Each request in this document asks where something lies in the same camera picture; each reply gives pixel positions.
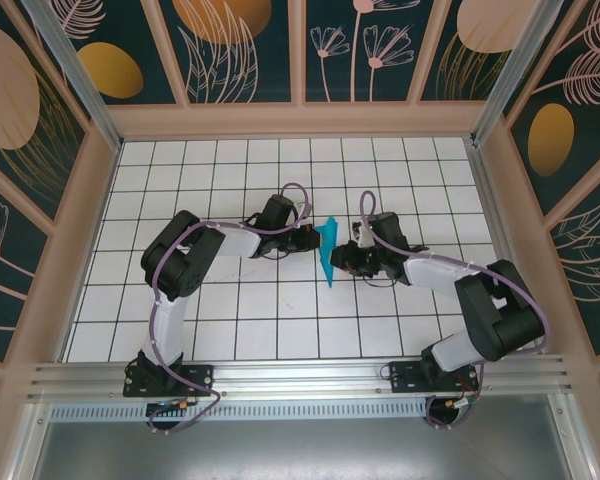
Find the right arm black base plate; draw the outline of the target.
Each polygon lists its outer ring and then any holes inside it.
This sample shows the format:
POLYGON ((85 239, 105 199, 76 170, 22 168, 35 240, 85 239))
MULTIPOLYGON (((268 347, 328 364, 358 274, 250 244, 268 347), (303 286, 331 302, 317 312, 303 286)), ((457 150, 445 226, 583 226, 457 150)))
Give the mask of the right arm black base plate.
POLYGON ((389 383, 393 393, 460 394, 477 391, 478 373, 473 366, 452 372, 426 371, 420 361, 394 361, 389 366, 389 383))

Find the long aluminium mounting rail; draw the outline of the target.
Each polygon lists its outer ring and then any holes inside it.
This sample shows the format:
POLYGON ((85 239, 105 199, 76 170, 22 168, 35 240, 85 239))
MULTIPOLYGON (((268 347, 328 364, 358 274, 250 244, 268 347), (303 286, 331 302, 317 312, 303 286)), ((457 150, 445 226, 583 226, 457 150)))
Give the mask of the long aluminium mounting rail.
MULTIPOLYGON (((220 361, 213 388, 227 400, 385 398, 391 394, 389 358, 220 361)), ((37 365, 25 385, 30 400, 121 400, 122 362, 37 365)), ((486 395, 566 394, 572 391, 558 355, 506 357, 484 367, 486 395)))

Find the blue paper sheet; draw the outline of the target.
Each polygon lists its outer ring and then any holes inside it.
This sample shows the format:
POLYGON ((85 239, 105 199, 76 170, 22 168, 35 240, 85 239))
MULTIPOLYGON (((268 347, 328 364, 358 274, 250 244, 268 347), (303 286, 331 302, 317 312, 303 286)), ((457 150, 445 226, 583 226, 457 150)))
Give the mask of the blue paper sheet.
POLYGON ((334 266, 331 264, 331 254, 337 245, 338 227, 339 224, 333 216, 330 216, 324 225, 315 227, 321 237, 319 261, 329 288, 333 286, 334 266))

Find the grey metal sheet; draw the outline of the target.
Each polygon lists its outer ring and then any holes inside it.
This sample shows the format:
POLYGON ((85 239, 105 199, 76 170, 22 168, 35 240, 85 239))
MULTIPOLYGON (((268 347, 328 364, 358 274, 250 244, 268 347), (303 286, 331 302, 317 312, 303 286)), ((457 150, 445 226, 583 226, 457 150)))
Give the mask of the grey metal sheet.
POLYGON ((13 480, 600 480, 566 399, 492 397, 436 430, 418 418, 30 422, 13 480))

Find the aluminium side rail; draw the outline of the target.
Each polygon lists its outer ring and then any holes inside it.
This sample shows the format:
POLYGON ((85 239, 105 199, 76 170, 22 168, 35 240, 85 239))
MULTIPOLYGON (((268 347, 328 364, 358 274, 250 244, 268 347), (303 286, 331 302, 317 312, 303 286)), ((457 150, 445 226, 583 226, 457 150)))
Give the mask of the aluminium side rail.
POLYGON ((512 247, 482 154, 470 144, 466 150, 498 255, 496 261, 480 267, 477 275, 465 281, 460 291, 461 306, 469 308, 469 336, 488 361, 506 355, 542 354, 551 333, 547 316, 512 261, 512 247))

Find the aluminium frame post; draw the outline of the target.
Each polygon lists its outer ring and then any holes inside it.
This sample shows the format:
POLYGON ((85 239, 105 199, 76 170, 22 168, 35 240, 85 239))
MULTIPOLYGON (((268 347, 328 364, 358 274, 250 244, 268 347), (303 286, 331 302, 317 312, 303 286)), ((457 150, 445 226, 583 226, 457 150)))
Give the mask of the aluminium frame post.
POLYGON ((115 153, 120 151, 121 136, 100 93, 95 88, 69 37, 57 21, 46 0, 21 0, 54 58, 64 68, 69 82, 91 115, 106 143, 115 153))
POLYGON ((564 0, 538 0, 471 131, 471 145, 475 149, 482 147, 491 134, 555 23, 563 2, 564 0))

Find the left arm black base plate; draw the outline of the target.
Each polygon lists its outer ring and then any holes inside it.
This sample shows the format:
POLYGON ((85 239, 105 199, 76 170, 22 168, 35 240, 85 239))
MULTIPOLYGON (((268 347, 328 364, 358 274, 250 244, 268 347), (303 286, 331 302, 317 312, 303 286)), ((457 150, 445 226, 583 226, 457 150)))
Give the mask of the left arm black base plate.
MULTIPOLYGON (((176 373, 190 383, 205 388, 213 386, 211 365, 180 365, 176 373)), ((210 393, 193 389, 167 373, 159 365, 132 365, 125 370, 122 395, 126 398, 208 397, 210 393)))

